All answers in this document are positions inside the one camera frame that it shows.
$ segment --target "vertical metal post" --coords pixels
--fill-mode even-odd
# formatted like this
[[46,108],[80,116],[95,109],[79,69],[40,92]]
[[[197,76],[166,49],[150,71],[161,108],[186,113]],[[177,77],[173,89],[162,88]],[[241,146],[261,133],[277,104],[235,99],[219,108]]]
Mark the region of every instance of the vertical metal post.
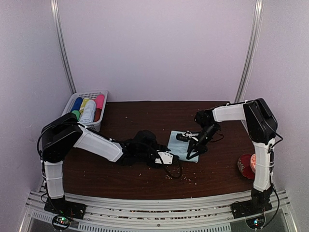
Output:
[[260,29],[261,29],[262,10],[263,10],[263,0],[256,0],[248,53],[247,53],[247,57],[245,60],[245,65],[242,71],[242,76],[241,76],[240,84],[237,90],[234,103],[243,101],[243,97],[244,97],[244,94],[245,94],[245,91],[248,85],[248,81],[249,81],[249,77],[250,77],[250,73],[251,73],[252,65],[253,65],[253,55],[257,47],[257,41],[258,41],[258,37],[260,34]]
[[60,46],[62,63],[63,63],[63,67],[66,73],[66,77],[68,80],[70,90],[73,94],[73,93],[76,93],[76,87],[75,87],[75,84],[72,78],[72,73],[71,73],[70,66],[69,66],[66,48],[64,46],[63,34],[62,34],[61,23],[60,23],[60,15],[59,15],[59,9],[58,9],[58,0],[51,0],[51,5],[52,5],[52,13],[54,17],[55,26],[56,26],[59,46]]

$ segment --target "table surface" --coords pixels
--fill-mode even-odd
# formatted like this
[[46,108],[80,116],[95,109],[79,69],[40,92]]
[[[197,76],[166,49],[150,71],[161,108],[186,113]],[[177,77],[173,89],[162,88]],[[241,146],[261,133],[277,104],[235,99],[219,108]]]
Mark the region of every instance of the table surface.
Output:
[[[125,140],[139,130],[150,130],[160,144],[167,145],[171,130],[198,131],[195,113],[220,101],[109,102],[101,133]],[[163,169],[145,163],[119,166],[90,152],[74,148],[64,161],[64,190],[68,193],[118,199],[181,199],[206,197],[250,190],[253,181],[238,168],[240,155],[254,147],[240,121],[221,123],[223,140],[208,144],[199,162],[182,162],[183,176],[169,179]]]

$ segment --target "laundry basket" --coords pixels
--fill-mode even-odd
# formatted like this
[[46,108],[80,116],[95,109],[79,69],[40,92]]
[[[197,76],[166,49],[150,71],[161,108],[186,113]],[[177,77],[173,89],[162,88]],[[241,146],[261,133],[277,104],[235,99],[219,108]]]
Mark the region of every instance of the laundry basket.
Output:
[[107,90],[97,90],[97,91],[91,91],[91,92],[85,92],[85,93],[74,93],[66,107],[64,108],[63,112],[62,112],[62,116],[69,113],[75,103],[75,100],[78,98],[78,97],[81,97],[81,98],[90,98],[90,99],[95,99],[97,97],[97,95],[99,94],[103,94],[105,96],[104,98],[104,104],[103,104],[103,108],[102,108],[102,113],[101,113],[101,116],[100,116],[100,119],[99,121],[97,122],[91,122],[91,123],[84,123],[86,126],[88,126],[89,128],[95,130],[95,131],[100,131],[101,129],[101,123],[102,123],[102,119],[103,119],[103,115],[104,115],[104,110],[105,110],[105,105],[106,105],[106,100],[107,100],[107,94],[108,94],[108,91]]

